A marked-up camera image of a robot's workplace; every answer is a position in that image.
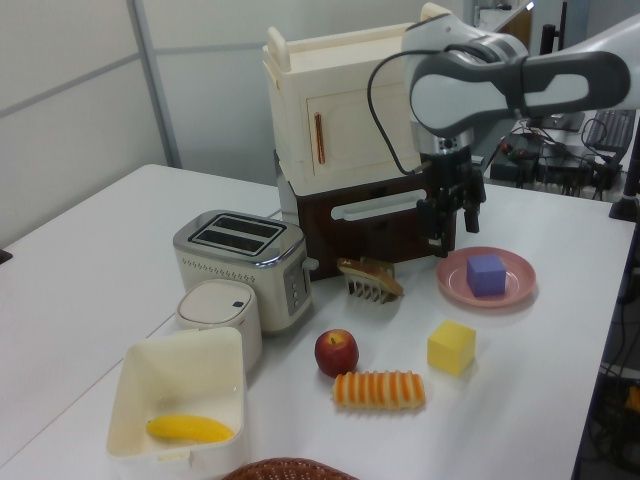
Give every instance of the white container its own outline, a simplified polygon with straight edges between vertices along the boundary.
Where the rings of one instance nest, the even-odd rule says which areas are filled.
[[[263,65],[280,168],[298,196],[402,176],[367,103],[374,68],[400,52],[411,24],[287,42],[271,27]],[[376,113],[403,166],[420,164],[411,131],[403,59],[379,70]]]
[[[236,435],[208,444],[159,440],[145,427],[165,414],[213,418]],[[248,461],[245,422],[242,338],[236,329],[147,339],[125,356],[107,452],[123,480],[218,479]]]
[[[193,287],[178,304],[176,320],[184,328],[233,327],[242,335],[242,357],[248,372],[262,353],[258,300],[253,289],[232,280],[207,280]]]

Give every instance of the foam cube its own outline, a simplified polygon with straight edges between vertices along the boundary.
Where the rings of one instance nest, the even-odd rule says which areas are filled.
[[[507,269],[498,255],[476,255],[467,259],[467,284],[476,297],[504,295]]]
[[[460,376],[476,355],[476,331],[445,320],[427,340],[427,363]]]

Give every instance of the toy apple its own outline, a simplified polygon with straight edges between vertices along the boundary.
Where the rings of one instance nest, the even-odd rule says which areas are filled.
[[[358,364],[358,344],[351,333],[339,328],[324,332],[316,340],[316,362],[330,377],[351,372]]]

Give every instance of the bin lid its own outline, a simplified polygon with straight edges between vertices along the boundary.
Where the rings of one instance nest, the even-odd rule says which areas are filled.
[[[205,325],[223,324],[243,317],[253,295],[248,285],[231,280],[208,280],[196,285],[180,302],[178,314]]]

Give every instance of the drawer handle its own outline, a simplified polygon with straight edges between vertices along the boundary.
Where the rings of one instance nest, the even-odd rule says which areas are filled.
[[[427,198],[427,192],[423,189],[396,193],[386,197],[370,198],[362,202],[333,207],[331,209],[331,218],[334,220],[354,222],[380,215],[389,215],[391,213],[416,208],[416,202],[418,200],[424,200],[425,198]]]
[[[322,116],[316,112],[313,115],[316,122],[316,143],[318,144],[318,163],[324,165],[324,140],[322,139]]]

